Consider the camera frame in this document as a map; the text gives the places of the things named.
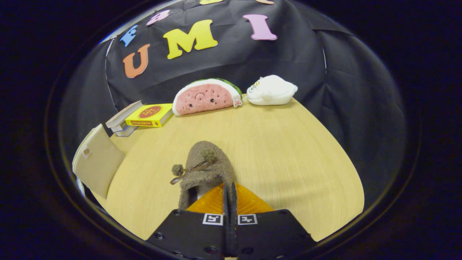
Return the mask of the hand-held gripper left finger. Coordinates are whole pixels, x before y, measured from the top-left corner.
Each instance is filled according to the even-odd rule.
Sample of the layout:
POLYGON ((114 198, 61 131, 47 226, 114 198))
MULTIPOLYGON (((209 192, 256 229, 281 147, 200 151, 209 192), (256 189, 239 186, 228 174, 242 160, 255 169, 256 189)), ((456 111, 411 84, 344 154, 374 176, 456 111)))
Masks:
POLYGON ((174 209, 147 239, 147 242, 185 259, 224 259, 230 230, 229 196, 221 184, 217 196, 223 212, 198 213, 174 209))

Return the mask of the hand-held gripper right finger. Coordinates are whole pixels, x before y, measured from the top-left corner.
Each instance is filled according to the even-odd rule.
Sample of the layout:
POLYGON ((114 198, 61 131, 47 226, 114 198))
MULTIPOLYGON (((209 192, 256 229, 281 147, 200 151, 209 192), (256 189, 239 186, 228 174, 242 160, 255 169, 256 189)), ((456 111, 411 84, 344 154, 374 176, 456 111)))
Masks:
POLYGON ((237 258, 293 259, 317 244, 289 210, 269 209, 238 183, 231 193, 231 252, 237 258))

